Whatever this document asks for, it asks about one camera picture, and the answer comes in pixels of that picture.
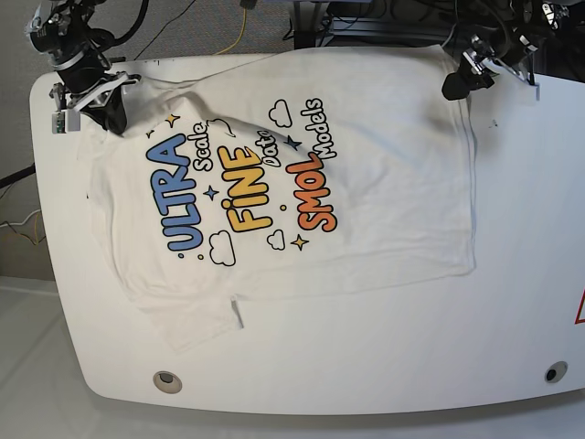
warning sticker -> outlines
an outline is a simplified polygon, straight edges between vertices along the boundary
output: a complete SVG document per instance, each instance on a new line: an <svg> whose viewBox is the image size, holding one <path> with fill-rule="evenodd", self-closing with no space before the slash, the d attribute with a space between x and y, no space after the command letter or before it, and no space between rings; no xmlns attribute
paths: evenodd
<svg viewBox="0 0 585 439"><path fill-rule="evenodd" d="M575 319L575 325L579 323L585 323L585 291L583 292L583 298L581 299L581 305L579 305L579 312Z"/></svg>

star graphic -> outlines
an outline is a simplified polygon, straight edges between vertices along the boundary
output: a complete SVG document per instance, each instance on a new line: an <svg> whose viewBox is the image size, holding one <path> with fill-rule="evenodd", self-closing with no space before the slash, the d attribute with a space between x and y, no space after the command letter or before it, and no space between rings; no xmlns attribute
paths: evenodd
<svg viewBox="0 0 585 439"><path fill-rule="evenodd" d="M303 251L303 246L308 243L309 241L305 241L301 238L301 235L296 235L296 241L291 242L292 245L296 245L299 248L299 251Z"/></svg>
<svg viewBox="0 0 585 439"><path fill-rule="evenodd" d="M286 142L285 142L285 143L286 143L288 146L292 147L292 148L293 148L295 151L298 151L298 149L297 149L297 148L298 148L298 147L299 147L299 145L300 145L300 144L302 144L303 142L294 142L294 140L293 140L293 139L292 139L290 136L288 136L288 137L289 137L289 138L288 138L288 139L286 139Z"/></svg>
<svg viewBox="0 0 585 439"><path fill-rule="evenodd" d="M175 115L171 114L165 120L168 122L169 125L171 125L171 128L173 128L173 125L175 124L175 121L177 119L180 119L180 118L181 118L181 116L175 116Z"/></svg>
<svg viewBox="0 0 585 439"><path fill-rule="evenodd" d="M211 186L209 186L209 189L207 190L207 192L204 192L205 195L207 195L208 197L211 198L211 201L213 201L213 197L215 197L219 192L217 192L216 190L213 190L213 188Z"/></svg>

white t-shirt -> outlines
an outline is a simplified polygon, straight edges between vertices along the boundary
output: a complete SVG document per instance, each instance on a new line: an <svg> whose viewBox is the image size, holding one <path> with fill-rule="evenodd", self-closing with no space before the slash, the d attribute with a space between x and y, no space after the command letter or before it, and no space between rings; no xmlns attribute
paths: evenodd
<svg viewBox="0 0 585 439"><path fill-rule="evenodd" d="M323 48L144 79L85 136L103 253L177 350L238 298L360 293L473 269L467 109L439 48Z"/></svg>

table surface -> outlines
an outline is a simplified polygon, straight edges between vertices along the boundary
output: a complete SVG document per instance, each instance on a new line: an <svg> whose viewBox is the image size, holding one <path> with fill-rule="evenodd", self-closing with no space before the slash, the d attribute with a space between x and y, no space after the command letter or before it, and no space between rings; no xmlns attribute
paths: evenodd
<svg viewBox="0 0 585 439"><path fill-rule="evenodd" d="M262 58L115 66L203 78ZM128 301L90 233L81 134L51 134L56 74L30 97L48 247L88 385L120 400L224 412L357 414L448 409L585 387L585 86L513 78L473 95L477 269L468 276L342 297L242 302L246 328L176 354ZM83 126L88 123L83 117ZM556 384L547 369L569 364ZM183 381L153 385L159 370Z"/></svg>

round hole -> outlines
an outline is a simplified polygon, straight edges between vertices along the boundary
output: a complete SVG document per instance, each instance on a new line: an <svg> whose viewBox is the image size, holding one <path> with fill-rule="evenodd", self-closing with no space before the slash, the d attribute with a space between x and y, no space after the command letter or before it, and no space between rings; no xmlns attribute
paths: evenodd
<svg viewBox="0 0 585 439"><path fill-rule="evenodd" d="M153 376L153 382L156 388L164 393L179 393L183 388L181 380L171 372L156 372Z"/></svg>
<svg viewBox="0 0 585 439"><path fill-rule="evenodd" d="M555 384L561 381L568 369L569 365L565 361L559 361L553 364L545 374L545 381L549 384Z"/></svg>

